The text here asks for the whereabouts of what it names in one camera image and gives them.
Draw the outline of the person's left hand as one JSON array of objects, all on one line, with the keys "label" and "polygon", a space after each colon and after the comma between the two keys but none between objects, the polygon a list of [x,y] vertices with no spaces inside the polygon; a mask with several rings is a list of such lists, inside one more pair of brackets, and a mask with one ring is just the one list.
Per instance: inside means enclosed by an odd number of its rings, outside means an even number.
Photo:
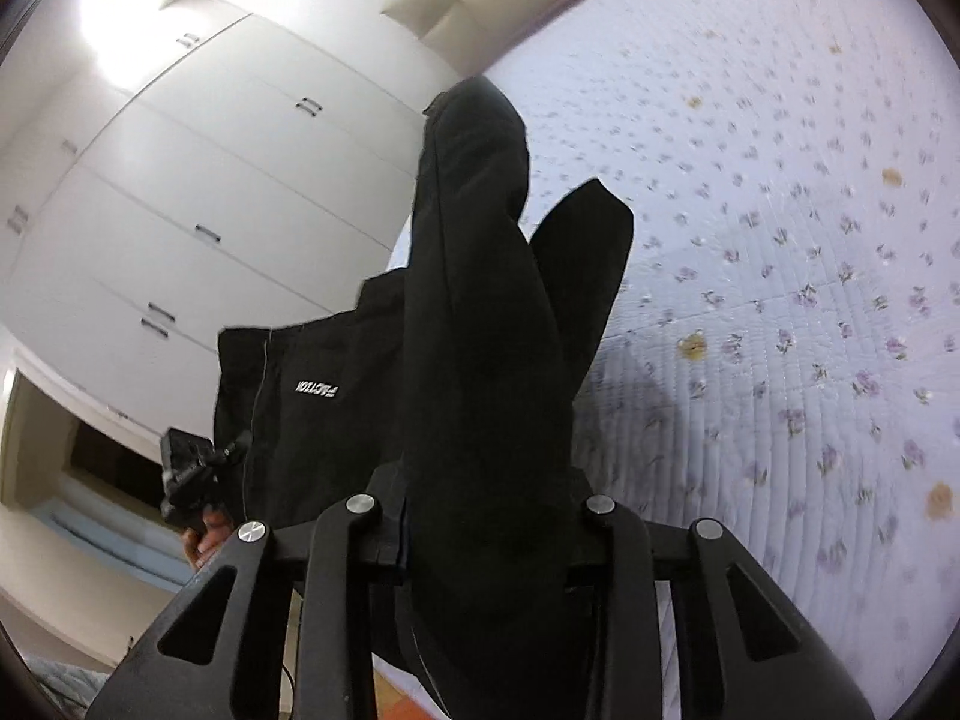
[{"label": "person's left hand", "polygon": [[185,559],[194,571],[200,571],[235,531],[235,524],[228,512],[223,509],[206,507],[202,515],[202,526],[185,528],[182,534]]}]

